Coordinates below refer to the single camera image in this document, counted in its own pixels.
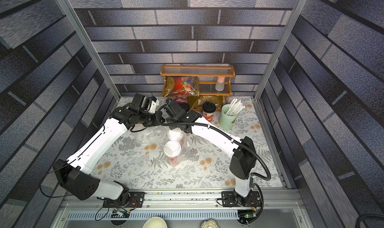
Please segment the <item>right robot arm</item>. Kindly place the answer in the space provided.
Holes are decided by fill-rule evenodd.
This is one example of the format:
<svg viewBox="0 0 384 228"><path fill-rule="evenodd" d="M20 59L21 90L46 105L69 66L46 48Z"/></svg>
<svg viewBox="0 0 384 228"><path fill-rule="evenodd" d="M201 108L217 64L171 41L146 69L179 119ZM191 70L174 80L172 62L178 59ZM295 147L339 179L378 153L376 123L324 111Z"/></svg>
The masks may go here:
<svg viewBox="0 0 384 228"><path fill-rule="evenodd" d="M166 112L169 115L167 122L172 128L180 128L186 133L206 139L231 158L229 169L236 178L235 192L243 198L247 197L251 191L251 170L257 160L253 141L248 137L241 139L224 132L195 111L181 110L174 113L167 109Z"/></svg>

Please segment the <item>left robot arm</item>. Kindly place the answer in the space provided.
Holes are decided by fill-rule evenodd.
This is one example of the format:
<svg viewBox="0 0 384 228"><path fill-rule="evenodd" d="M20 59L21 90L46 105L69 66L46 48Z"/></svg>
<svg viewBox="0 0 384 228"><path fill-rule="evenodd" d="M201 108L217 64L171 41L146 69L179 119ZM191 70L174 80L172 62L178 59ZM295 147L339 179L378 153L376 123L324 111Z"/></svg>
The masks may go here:
<svg viewBox="0 0 384 228"><path fill-rule="evenodd" d="M123 206L131 200L129 188L119 182L109 182L91 176L94 166L110 146L136 124L157 125L156 114L143 110L116 108L100 130L77 152L64 160L57 160L53 169L59 185L77 197L111 200Z"/></svg>

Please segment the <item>red floral milk tea cup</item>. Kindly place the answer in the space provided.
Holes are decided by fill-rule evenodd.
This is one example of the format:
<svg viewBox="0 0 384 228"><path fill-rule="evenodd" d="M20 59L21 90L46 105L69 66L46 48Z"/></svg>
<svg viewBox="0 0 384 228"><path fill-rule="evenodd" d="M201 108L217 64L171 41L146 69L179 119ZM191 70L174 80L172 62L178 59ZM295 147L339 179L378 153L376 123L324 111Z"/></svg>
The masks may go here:
<svg viewBox="0 0 384 228"><path fill-rule="evenodd" d="M180 128L176 128L168 131L168 138L171 141L179 142L182 145L185 140L185 134Z"/></svg>

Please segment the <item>translucent plastic carrier bag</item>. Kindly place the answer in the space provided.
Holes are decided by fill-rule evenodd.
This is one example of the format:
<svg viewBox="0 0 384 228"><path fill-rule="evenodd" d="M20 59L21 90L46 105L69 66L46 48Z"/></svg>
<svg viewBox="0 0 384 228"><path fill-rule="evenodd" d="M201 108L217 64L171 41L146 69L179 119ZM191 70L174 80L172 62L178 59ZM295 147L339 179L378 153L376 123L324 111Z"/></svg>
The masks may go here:
<svg viewBox="0 0 384 228"><path fill-rule="evenodd" d="M185 161L190 154L190 145L187 135L180 128L171 130L169 127L156 126L146 128L137 136L138 141L144 146L161 149L161 155L165 155L172 167Z"/></svg>

